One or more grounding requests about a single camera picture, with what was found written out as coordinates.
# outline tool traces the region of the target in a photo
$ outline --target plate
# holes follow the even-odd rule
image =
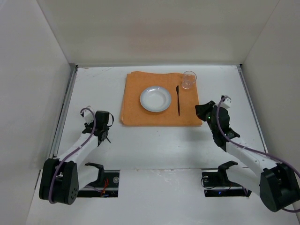
[[[163,87],[153,86],[145,89],[140,96],[141,105],[150,112],[161,112],[171,104],[171,95]]]

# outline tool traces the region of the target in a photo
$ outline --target orange cloth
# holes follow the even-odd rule
[[[199,104],[196,83],[189,90],[181,86],[183,74],[127,74],[120,120],[127,126],[199,126],[195,105]],[[177,108],[176,87],[179,86],[180,116]],[[141,93],[148,87],[161,86],[172,97],[170,106],[162,112],[149,112],[140,103]]]

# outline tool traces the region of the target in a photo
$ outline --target plate rim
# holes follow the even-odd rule
[[[169,98],[170,98],[170,101],[169,101],[169,104],[168,104],[163,110],[155,110],[155,111],[154,111],[154,110],[150,110],[149,108],[145,107],[145,106],[142,104],[142,95],[143,95],[143,93],[145,93],[145,92],[147,91],[147,89],[150,89],[150,88],[161,88],[161,89],[164,89],[164,90],[166,91],[166,93],[168,94],[168,96],[169,96]],[[170,92],[169,92],[166,88],[164,88],[164,87],[162,87],[162,86],[150,86],[150,87],[147,87],[145,90],[143,90],[143,91],[141,92],[141,95],[140,95],[140,103],[141,103],[142,107],[143,107],[145,110],[147,110],[147,111],[149,111],[149,112],[153,112],[153,113],[159,113],[159,112],[162,112],[162,111],[166,110],[166,109],[169,108],[169,106],[171,105],[171,102],[172,102],[172,96],[171,96]]]

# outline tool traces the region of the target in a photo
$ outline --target white wall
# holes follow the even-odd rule
[[[25,224],[70,68],[35,0],[0,1],[0,218]]]
[[[69,62],[242,63],[278,0],[38,0]]]
[[[242,69],[269,152],[300,170],[299,0],[279,2]]]

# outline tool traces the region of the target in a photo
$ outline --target black knife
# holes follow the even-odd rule
[[[177,92],[177,107],[178,107],[178,115],[180,116],[180,104],[179,104],[179,86],[176,87]]]

